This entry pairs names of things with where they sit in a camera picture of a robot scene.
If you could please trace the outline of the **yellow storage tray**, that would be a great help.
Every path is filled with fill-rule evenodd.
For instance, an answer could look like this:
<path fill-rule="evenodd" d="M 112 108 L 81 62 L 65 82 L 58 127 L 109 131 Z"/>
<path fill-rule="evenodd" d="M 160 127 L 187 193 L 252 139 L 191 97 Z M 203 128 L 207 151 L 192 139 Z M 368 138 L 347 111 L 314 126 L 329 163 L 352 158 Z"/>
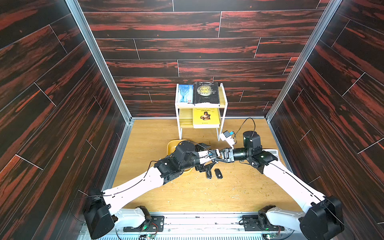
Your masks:
<path fill-rule="evenodd" d="M 171 155 L 175 150 L 179 143 L 181 143 L 184 140 L 172 140 L 167 145 L 167 156 Z"/>

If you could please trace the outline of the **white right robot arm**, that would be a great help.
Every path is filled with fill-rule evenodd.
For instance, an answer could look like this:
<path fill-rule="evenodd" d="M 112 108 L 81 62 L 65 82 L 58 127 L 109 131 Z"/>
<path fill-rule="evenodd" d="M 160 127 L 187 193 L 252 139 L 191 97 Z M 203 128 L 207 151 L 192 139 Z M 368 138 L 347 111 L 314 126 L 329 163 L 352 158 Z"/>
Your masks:
<path fill-rule="evenodd" d="M 247 161 L 262 175 L 273 180 L 302 209 L 300 212 L 282 210 L 274 205 L 258 211 L 257 225 L 263 230 L 279 227 L 302 233 L 308 240 L 330 240 L 345 229 L 342 203 L 335 197 L 326 197 L 290 172 L 277 156 L 263 149 L 255 131 L 243 134 L 242 148 L 235 148 L 234 132 L 219 135 L 230 147 L 221 150 L 222 162 Z"/>

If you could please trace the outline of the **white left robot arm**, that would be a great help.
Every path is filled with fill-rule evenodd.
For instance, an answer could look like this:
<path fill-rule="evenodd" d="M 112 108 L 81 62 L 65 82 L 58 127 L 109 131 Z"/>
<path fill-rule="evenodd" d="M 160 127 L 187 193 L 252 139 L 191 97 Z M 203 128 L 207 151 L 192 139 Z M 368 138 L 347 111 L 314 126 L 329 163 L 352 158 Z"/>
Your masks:
<path fill-rule="evenodd" d="M 121 214 L 120 210 L 143 194 L 180 177 L 185 170 L 203 165 L 220 155 L 218 149 L 211 150 L 209 147 L 198 151 L 199 146 L 182 141 L 173 153 L 156 161 L 138 177 L 104 191 L 90 190 L 84 217 L 91 239 L 105 236 L 117 225 L 137 228 L 147 223 L 150 216 L 144 207 L 137 207 L 129 214 Z"/>

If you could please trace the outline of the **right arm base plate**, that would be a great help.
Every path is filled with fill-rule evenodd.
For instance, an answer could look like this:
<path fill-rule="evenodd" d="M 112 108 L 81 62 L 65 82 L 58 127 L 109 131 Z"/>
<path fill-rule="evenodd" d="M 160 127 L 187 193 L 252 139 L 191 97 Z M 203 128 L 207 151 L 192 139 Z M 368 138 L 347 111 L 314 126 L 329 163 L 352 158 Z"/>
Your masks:
<path fill-rule="evenodd" d="M 245 228 L 245 231 L 284 231 L 285 228 L 275 226 L 270 223 L 265 215 L 243 215 L 239 225 Z"/>

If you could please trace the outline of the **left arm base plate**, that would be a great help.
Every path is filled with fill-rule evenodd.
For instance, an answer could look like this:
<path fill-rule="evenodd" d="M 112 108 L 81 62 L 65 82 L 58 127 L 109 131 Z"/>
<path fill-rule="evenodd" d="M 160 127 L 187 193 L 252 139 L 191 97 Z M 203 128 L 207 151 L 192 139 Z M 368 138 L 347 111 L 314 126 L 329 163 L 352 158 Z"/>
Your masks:
<path fill-rule="evenodd" d="M 163 232 L 164 230 L 164 222 L 165 216 L 154 215 L 151 216 L 150 220 L 145 220 L 143 224 L 141 224 L 137 228 L 133 227 L 124 227 L 123 232 L 125 233 L 134 233 L 134 232 Z"/>

